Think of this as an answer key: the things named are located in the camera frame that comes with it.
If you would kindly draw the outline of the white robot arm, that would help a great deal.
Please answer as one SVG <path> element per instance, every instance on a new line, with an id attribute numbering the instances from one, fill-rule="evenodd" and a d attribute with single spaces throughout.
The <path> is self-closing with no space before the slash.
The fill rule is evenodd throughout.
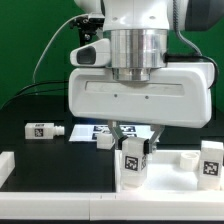
<path id="1" fill-rule="evenodd" d="M 167 51 L 168 33 L 205 31 L 224 0 L 75 0 L 102 37 L 70 54 L 69 109 L 104 119 L 118 149 L 149 154 L 167 126 L 201 128 L 211 118 L 216 63 L 195 49 Z"/>

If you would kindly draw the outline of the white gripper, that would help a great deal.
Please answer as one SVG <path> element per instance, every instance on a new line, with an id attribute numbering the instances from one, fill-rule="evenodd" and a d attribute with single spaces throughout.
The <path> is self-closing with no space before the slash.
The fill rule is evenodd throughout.
<path id="1" fill-rule="evenodd" d="M 117 121 L 151 125 L 143 152 L 153 154 L 165 126 L 201 128 L 212 114 L 211 91 L 215 66 L 210 62 L 169 62 L 151 72 L 147 81 L 117 81 L 106 38 L 70 53 L 75 67 L 69 77 L 69 109 L 76 117 L 105 119 L 122 149 L 127 139 Z"/>

